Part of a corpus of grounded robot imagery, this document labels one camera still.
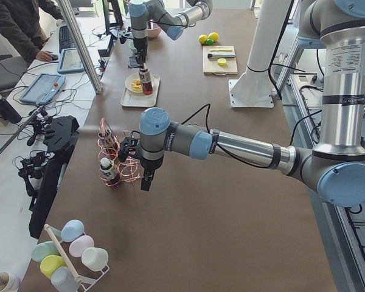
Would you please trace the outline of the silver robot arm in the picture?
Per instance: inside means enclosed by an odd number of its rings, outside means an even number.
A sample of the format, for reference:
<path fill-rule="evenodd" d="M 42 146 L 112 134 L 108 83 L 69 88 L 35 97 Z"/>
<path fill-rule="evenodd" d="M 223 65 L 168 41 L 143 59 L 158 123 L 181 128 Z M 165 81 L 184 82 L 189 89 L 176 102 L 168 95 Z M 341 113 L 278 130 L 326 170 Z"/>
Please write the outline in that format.
<path fill-rule="evenodd" d="M 139 54 L 139 63 L 146 62 L 150 21 L 156 23 L 172 40 L 177 40 L 183 30 L 209 17 L 212 1 L 189 1 L 190 8 L 169 14 L 163 1 L 130 1 L 128 5 L 133 43 Z"/>
<path fill-rule="evenodd" d="M 277 169 L 313 189 L 323 200 L 351 207 L 365 201 L 365 1 L 305 1 L 299 35 L 327 49 L 320 140 L 312 149 L 256 141 L 170 120 L 161 108 L 141 115 L 142 190 L 149 190 L 165 151 L 205 159 L 217 148 L 261 169 Z"/>

